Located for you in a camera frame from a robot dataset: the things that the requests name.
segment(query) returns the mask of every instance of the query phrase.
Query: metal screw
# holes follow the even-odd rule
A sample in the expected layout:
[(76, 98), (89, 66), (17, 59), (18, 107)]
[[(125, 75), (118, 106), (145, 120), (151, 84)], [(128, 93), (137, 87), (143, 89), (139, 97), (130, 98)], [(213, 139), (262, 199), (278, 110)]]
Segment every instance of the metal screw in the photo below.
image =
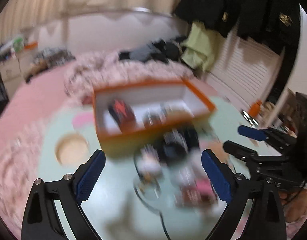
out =
[(64, 180), (70, 180), (72, 177), (72, 174), (68, 173), (64, 176)]
[(41, 183), (41, 179), (36, 179), (34, 184), (39, 185)]
[(273, 179), (272, 179), (272, 178), (267, 178), (267, 182), (268, 182), (269, 184), (273, 184)]
[(236, 179), (242, 180), (243, 178), (244, 178), (244, 176), (241, 173), (236, 174)]

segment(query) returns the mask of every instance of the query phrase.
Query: gold emblem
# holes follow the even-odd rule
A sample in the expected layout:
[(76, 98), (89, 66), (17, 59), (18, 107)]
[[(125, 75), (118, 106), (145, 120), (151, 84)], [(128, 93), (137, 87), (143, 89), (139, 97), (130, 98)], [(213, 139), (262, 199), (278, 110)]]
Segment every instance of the gold emblem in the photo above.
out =
[(279, 19), (282, 21), (282, 23), (285, 25), (285, 26), (291, 26), (291, 23), (292, 23), (292, 20), (290, 18), (290, 16), (287, 16), (283, 13), (280, 13), (280, 16), (279, 16)]
[(228, 13), (224, 12), (223, 17), (222, 17), (222, 21), (226, 22), (228, 20)]

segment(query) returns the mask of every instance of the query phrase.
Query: bed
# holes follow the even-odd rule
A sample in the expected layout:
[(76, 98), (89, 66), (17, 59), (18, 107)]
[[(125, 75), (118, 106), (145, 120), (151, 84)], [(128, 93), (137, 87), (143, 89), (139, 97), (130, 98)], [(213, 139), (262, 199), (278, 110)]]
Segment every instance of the bed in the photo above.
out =
[[(88, 103), (93, 86), (139, 79), (189, 78), (206, 95), (217, 92), (185, 66), (171, 62), (119, 62), (117, 52), (88, 52), (22, 84), (0, 118), (0, 216), (17, 239), (36, 179), (44, 131), (61, 108)], [(292, 236), (305, 220), (292, 224)]]

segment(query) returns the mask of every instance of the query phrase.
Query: blue gripper pad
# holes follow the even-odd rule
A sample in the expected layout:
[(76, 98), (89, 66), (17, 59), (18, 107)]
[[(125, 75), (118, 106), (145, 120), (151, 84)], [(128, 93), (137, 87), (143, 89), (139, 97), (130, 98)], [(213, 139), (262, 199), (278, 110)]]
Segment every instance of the blue gripper pad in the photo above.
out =
[(105, 164), (105, 153), (101, 150), (96, 150), (87, 163), (80, 165), (74, 173), (75, 179), (77, 178), (78, 180), (74, 182), (74, 191), (79, 205), (89, 198)]
[(218, 197), (229, 204), (232, 200), (232, 192), (235, 187), (233, 172), (226, 164), (221, 163), (210, 149), (203, 151), (201, 164)]
[(266, 141), (266, 134), (262, 130), (253, 129), (248, 126), (241, 125), (238, 127), (238, 133), (256, 141)]

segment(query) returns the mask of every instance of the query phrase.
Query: small bottle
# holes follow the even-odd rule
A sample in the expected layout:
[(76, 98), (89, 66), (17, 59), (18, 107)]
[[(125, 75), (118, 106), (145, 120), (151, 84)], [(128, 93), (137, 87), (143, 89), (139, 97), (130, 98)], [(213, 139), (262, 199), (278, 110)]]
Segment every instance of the small bottle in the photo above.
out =
[(17, 58), (15, 49), (14, 49), (13, 47), (10, 49), (10, 55), (11, 55), (11, 57), (12, 57), (13, 59), (16, 59), (16, 58)]
[(259, 112), (260, 112), (260, 106), (262, 105), (261, 100), (257, 100), (255, 103), (252, 104), (248, 114), (250, 115), (250, 117), (252, 117), (253, 119), (255, 119)]

